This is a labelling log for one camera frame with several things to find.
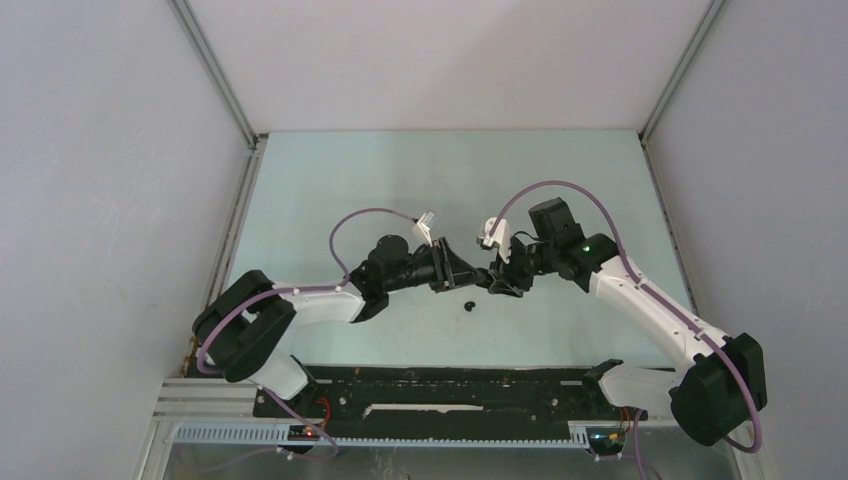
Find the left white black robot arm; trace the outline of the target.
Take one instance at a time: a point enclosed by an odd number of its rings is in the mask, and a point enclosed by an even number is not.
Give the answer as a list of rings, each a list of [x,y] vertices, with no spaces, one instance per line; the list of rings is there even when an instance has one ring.
[[[230,383],[250,381],[271,391],[292,416],[316,403],[313,379],[283,350],[286,332],[317,323],[359,323],[389,305],[391,293],[428,286],[436,293],[485,286],[483,268],[461,259],[445,238],[410,249],[401,236],[380,238],[367,258],[339,285],[280,287],[251,270],[214,300],[194,321],[200,372]]]

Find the black oval charging case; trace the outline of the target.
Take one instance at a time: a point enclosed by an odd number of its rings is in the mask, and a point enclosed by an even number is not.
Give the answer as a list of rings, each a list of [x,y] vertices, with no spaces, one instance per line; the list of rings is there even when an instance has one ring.
[[[496,281],[497,277],[492,275],[490,272],[478,271],[474,284],[477,287],[489,290]]]

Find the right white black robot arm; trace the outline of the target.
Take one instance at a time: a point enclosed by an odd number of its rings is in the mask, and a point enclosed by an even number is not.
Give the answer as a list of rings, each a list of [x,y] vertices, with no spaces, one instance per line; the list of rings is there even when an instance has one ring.
[[[606,418],[633,407],[673,418],[701,445],[713,446],[768,402],[764,355],[749,334],[730,336],[698,318],[646,279],[603,233],[586,236],[560,198],[528,212],[536,241],[516,239],[505,219],[491,217],[478,243],[496,250],[490,292],[522,296],[536,277],[557,274],[618,309],[668,359],[668,371],[608,360],[587,376],[585,411]]]

